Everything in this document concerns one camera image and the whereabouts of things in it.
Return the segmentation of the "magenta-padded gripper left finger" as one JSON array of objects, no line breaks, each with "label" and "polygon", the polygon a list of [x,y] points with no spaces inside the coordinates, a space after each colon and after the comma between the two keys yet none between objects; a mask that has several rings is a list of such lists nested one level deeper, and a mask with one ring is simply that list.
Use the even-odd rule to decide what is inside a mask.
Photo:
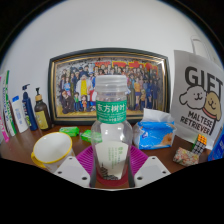
[{"label": "magenta-padded gripper left finger", "polygon": [[54,174],[84,188],[94,188],[96,170],[92,147],[87,147],[77,156],[66,158]]}]

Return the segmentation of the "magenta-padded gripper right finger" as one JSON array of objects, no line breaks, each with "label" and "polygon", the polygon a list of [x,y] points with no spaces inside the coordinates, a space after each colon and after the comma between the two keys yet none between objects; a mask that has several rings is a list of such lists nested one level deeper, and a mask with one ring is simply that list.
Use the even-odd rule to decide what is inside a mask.
[{"label": "magenta-padded gripper right finger", "polygon": [[156,156],[147,156],[136,147],[131,147],[128,171],[131,188],[143,187],[168,175],[170,175],[169,170]]}]

